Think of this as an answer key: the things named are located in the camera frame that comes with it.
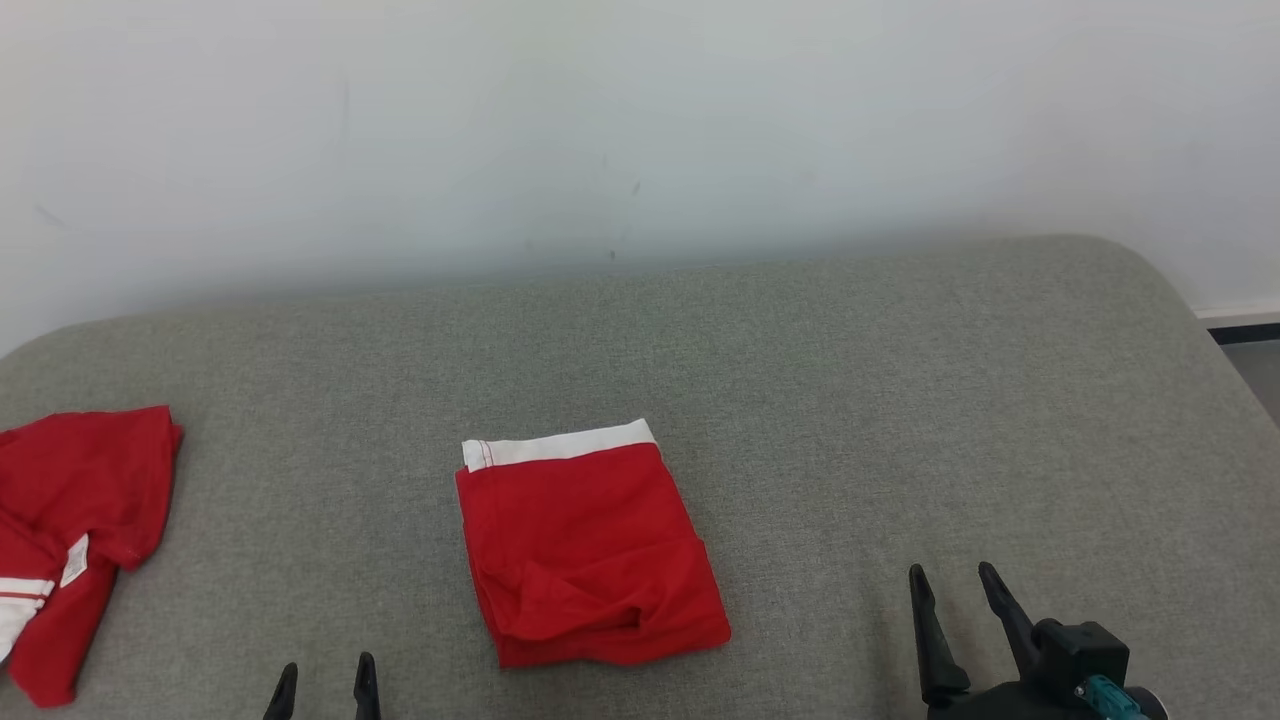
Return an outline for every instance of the teal connector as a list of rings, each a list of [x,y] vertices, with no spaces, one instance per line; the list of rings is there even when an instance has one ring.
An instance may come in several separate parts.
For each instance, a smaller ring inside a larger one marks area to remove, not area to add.
[[[1148,720],[1129,693],[1102,675],[1089,675],[1075,692],[1107,720]]]

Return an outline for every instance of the clothing label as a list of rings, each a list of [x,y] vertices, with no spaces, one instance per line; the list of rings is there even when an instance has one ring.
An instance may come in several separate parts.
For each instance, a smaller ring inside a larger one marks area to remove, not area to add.
[[[63,569],[63,582],[58,587],[65,588],[84,574],[84,570],[88,570],[88,534],[76,541],[76,544],[67,551],[67,568]]]

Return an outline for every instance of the floor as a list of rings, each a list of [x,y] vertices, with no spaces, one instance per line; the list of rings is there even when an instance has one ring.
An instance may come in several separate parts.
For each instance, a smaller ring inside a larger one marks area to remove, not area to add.
[[[1224,345],[1222,352],[1271,418],[1280,423],[1280,340]]]

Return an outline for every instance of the gray cushion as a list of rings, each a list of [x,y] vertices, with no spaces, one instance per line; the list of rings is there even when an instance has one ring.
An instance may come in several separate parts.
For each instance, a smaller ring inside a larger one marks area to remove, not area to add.
[[[923,717],[906,570],[975,687],[1014,675],[975,568],[1093,619],[1179,717],[1274,716],[1280,433],[1170,286],[1091,238],[440,288],[60,331],[0,361],[0,427],[169,404],[160,551],[50,715]],[[735,635],[498,671],[453,471],[468,437],[646,418]]]

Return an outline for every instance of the white stripe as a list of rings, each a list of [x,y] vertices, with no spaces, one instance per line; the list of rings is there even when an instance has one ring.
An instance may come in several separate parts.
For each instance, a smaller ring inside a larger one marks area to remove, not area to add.
[[[538,439],[468,439],[462,443],[462,460],[475,473],[494,465],[515,465],[531,460],[564,460],[627,445],[654,442],[644,418],[626,425],[566,433]]]
[[[45,606],[44,600],[36,600],[32,597],[9,597],[0,594],[0,605],[15,605],[18,607],[31,607],[33,610],[40,610]]]
[[[0,592],[47,596],[54,592],[54,582],[27,580],[23,578],[0,578]]]
[[[18,642],[22,629],[40,610],[40,605],[36,603],[44,605],[44,601],[17,597],[0,600],[5,601],[0,602],[0,662],[4,662],[4,659],[9,657],[9,651],[13,650],[13,643]]]

